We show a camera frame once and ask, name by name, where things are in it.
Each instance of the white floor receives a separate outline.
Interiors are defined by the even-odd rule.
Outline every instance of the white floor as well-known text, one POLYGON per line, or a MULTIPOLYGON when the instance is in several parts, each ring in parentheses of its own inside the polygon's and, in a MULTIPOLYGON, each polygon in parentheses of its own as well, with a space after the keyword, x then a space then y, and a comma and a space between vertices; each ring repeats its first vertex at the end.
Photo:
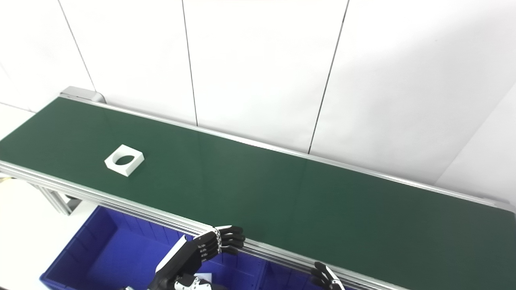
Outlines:
MULTIPOLYGON (((0 104, 0 139, 30 116, 30 112, 0 104)), ((39 276, 94 209, 94 204, 83 201, 71 216, 65 216, 26 182, 14 179, 1 182, 0 287, 47 289, 39 276)))

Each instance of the panel seam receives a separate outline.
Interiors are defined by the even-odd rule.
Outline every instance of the panel seam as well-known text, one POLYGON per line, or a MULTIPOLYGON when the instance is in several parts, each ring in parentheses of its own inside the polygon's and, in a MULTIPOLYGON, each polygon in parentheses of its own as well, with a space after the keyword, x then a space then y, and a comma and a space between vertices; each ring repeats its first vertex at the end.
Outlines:
POLYGON ((188 31, 186 29, 186 14, 185 14, 185 2, 181 0, 181 5, 183 6, 183 21, 185 23, 185 37, 186 37, 186 51, 188 52, 188 65, 190 66, 190 82, 192 84, 192 98, 193 98, 193 112, 195 113, 195 125, 198 127, 199 122, 197 120, 197 106, 195 104, 195 92, 194 92, 194 76, 192 74, 192 62, 190 60, 190 45, 188 44, 188 31))
POLYGON ((348 2, 346 3, 346 9, 344 10, 344 16, 342 17, 341 29, 338 31, 338 37, 337 37, 337 43, 335 45, 335 51, 333 52, 333 57, 331 59, 331 64, 330 64, 330 70, 328 71, 328 77, 326 78, 326 84, 324 86, 324 91, 322 92, 321 103, 319 105, 319 111, 317 112, 317 118, 315 119, 314 131, 312 132, 312 139, 310 140, 310 146, 308 147, 307 154, 310 154, 310 151, 312 150, 312 143, 314 142, 315 131, 317 129, 317 124, 319 122, 319 116, 321 114, 321 109, 323 108, 322 105, 324 102, 324 97, 326 95, 326 89, 328 88, 328 81, 330 80, 331 69, 333 68, 333 62, 335 61, 335 55, 337 54, 338 43, 341 39, 342 27, 344 27, 344 20, 346 19, 346 14, 348 12, 349 1, 350 0, 348 0, 348 2))
POLYGON ((80 59, 83 61, 84 68, 86 69, 86 73, 88 74, 88 77, 90 78, 91 85, 93 86, 93 90, 97 92, 95 88, 95 84, 93 83, 93 79, 91 78, 90 71, 88 70, 88 67, 86 66, 86 62, 84 61, 83 54, 80 52, 79 45, 77 44, 77 40, 75 39, 75 35, 73 35, 72 27, 70 26, 70 23, 68 22, 68 18, 66 17, 66 14, 64 13, 65 10, 63 9, 63 6, 61 5, 61 0, 57 0, 57 3, 59 3, 59 7, 61 8, 61 12, 63 13, 64 20, 66 21, 66 25, 68 26, 68 30, 70 31, 70 34, 72 35, 73 42, 75 43, 75 47, 77 48, 77 51, 79 52, 80 59))

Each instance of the white object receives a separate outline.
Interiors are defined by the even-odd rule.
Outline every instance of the white object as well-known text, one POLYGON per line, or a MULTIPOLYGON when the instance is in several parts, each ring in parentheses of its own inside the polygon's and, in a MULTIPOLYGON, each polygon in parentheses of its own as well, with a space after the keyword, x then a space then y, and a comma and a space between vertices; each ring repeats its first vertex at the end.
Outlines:
POLYGON ((209 283, 212 282, 212 273, 196 273, 195 274, 196 277, 198 277, 199 279, 204 279, 206 281, 208 281, 209 283))
POLYGON ((175 245, 172 247, 172 249, 170 249, 170 251, 168 251, 168 253, 165 255, 165 257, 163 258, 163 260, 161 260, 161 262, 157 265, 156 267, 156 272, 158 272, 159 270, 161 270, 161 268, 163 268, 163 266, 165 266, 165 264, 167 264, 167 262, 179 251, 179 249, 181 249, 181 247, 186 244, 187 240, 186 240, 186 236, 183 235, 177 243, 175 243, 175 245))
POLYGON ((124 176, 129 176, 133 171, 143 162, 143 153, 140 151, 133 149, 124 144, 120 145, 111 155, 104 160, 107 168, 120 173, 124 176), (118 165, 116 164, 117 160, 124 156, 133 156, 133 160, 131 160, 127 164, 118 165))

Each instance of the metal leg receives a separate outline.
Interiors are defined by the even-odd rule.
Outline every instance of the metal leg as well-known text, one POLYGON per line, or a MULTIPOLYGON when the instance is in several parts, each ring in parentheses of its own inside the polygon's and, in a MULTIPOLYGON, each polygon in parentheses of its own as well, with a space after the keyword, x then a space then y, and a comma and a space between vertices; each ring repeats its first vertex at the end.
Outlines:
POLYGON ((58 212, 67 216, 69 216, 80 203, 80 199, 71 199, 66 203, 57 191, 33 183, 31 183, 31 185, 38 189, 58 212))

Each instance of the green conveyor belt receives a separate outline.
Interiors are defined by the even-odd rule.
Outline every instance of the green conveyor belt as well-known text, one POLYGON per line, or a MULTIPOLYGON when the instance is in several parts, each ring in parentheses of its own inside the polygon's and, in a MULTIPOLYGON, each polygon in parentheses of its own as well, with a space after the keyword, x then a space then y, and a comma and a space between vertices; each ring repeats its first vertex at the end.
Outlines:
POLYGON ((410 290, 516 289, 512 212, 168 123, 57 98, 0 160, 410 290), (120 144, 145 156, 129 177, 120 144))

